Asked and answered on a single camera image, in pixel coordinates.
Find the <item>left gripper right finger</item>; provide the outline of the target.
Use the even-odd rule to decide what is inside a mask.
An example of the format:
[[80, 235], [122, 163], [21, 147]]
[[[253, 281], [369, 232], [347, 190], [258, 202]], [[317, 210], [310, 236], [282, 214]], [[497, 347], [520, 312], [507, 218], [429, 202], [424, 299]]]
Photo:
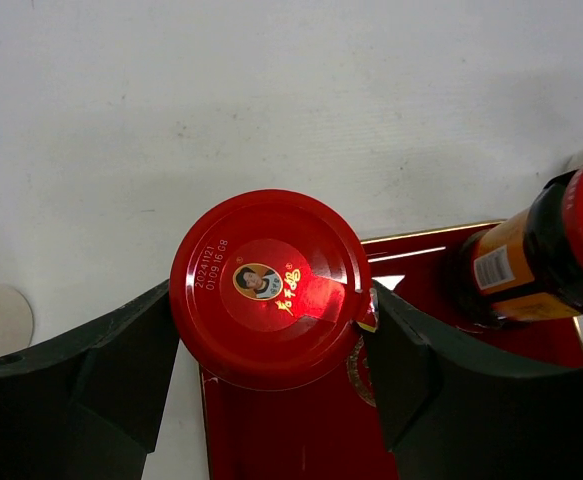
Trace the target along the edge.
[[583, 368], [488, 345], [376, 286], [364, 337], [403, 479], [583, 479]]

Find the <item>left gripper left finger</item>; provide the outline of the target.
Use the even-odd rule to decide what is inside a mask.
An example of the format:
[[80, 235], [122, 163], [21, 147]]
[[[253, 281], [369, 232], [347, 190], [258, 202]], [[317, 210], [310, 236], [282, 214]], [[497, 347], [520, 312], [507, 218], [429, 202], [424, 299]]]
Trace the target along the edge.
[[139, 479], [179, 336], [169, 284], [0, 357], [0, 479]]

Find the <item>tall red-cap sauce bottle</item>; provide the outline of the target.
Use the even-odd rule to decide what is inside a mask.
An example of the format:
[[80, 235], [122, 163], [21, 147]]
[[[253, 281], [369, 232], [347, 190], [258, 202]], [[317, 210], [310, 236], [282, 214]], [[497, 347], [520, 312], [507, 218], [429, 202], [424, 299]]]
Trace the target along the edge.
[[531, 205], [470, 236], [447, 258], [450, 297], [475, 324], [583, 315], [583, 165]]

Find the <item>short red-lid sauce jar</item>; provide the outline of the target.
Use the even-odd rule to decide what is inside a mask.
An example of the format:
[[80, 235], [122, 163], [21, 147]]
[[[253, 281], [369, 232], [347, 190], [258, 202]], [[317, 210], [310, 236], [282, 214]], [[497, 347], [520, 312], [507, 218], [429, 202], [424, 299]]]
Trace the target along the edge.
[[185, 347], [243, 388], [280, 391], [334, 370], [371, 306], [370, 266], [335, 210], [301, 193], [232, 197], [184, 236], [169, 299]]

